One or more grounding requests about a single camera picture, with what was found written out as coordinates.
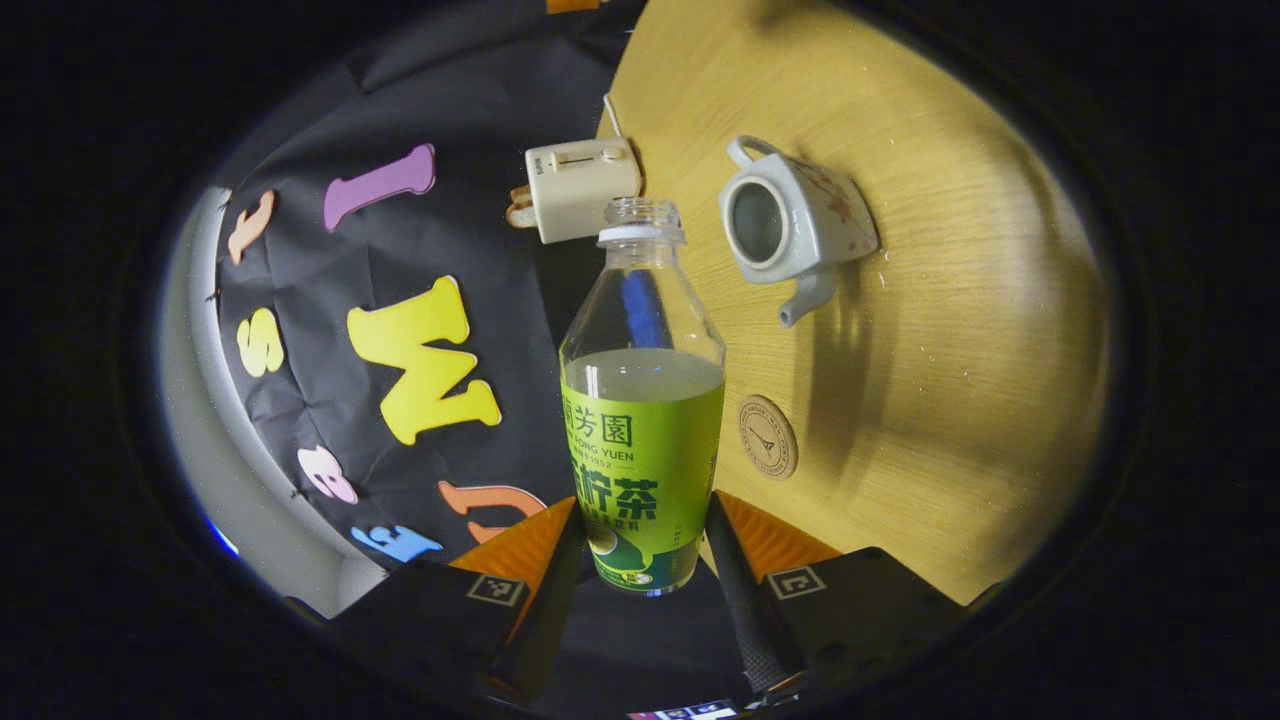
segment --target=blue object inside bottle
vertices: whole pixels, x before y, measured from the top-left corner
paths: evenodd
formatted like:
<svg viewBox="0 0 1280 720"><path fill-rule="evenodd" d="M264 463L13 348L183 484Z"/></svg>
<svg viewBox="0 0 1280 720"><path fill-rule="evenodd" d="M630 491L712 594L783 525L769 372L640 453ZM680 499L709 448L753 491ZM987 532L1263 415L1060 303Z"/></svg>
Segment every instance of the blue object inside bottle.
<svg viewBox="0 0 1280 720"><path fill-rule="evenodd" d="M622 279L622 305L627 311L627 325L635 347L664 347L664 327L653 279L648 273L627 273Z"/></svg>

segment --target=teapot spout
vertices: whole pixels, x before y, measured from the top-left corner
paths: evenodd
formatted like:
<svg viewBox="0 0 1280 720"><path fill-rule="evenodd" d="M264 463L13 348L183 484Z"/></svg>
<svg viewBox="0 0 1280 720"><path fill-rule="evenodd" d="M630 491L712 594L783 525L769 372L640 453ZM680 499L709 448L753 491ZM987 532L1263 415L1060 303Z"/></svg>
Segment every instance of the teapot spout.
<svg viewBox="0 0 1280 720"><path fill-rule="evenodd" d="M827 302L836 295L836 272L831 268L810 270L796 278L796 293L778 309L783 328L800 322L809 310Z"/></svg>

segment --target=wooden coaster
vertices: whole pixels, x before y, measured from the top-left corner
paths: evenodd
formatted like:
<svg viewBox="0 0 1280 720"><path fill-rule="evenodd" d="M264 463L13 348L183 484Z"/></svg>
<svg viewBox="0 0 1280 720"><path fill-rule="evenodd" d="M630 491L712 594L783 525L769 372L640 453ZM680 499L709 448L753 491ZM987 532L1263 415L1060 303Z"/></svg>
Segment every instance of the wooden coaster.
<svg viewBox="0 0 1280 720"><path fill-rule="evenodd" d="M787 416L769 398L749 395L737 410L737 434L755 468L781 480L796 471L800 447Z"/></svg>

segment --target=wooden table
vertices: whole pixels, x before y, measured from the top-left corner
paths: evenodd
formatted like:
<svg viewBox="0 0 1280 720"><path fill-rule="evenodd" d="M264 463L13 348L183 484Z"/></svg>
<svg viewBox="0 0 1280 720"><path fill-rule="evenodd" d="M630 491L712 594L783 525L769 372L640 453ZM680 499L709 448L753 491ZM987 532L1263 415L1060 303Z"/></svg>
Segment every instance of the wooden table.
<svg viewBox="0 0 1280 720"><path fill-rule="evenodd" d="M1009 577L1084 479L1108 365L1097 261L1034 149L824 3L650 0L611 96L728 343L717 487L841 551L878 544L960 602ZM881 232L791 329L777 309L794 283L748 284L721 228L740 133L847 173ZM740 445L750 393L795 428L786 480Z"/></svg>

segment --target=lemon tea bottle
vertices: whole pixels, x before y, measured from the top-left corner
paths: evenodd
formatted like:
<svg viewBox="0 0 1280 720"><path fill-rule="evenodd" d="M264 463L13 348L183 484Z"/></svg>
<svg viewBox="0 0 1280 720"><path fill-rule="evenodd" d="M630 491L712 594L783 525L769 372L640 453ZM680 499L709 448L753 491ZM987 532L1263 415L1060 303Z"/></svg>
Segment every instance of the lemon tea bottle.
<svg viewBox="0 0 1280 720"><path fill-rule="evenodd" d="M724 343L676 249L668 201L614 199L604 270L561 346L564 428L600 578L659 596L698 564L724 402Z"/></svg>

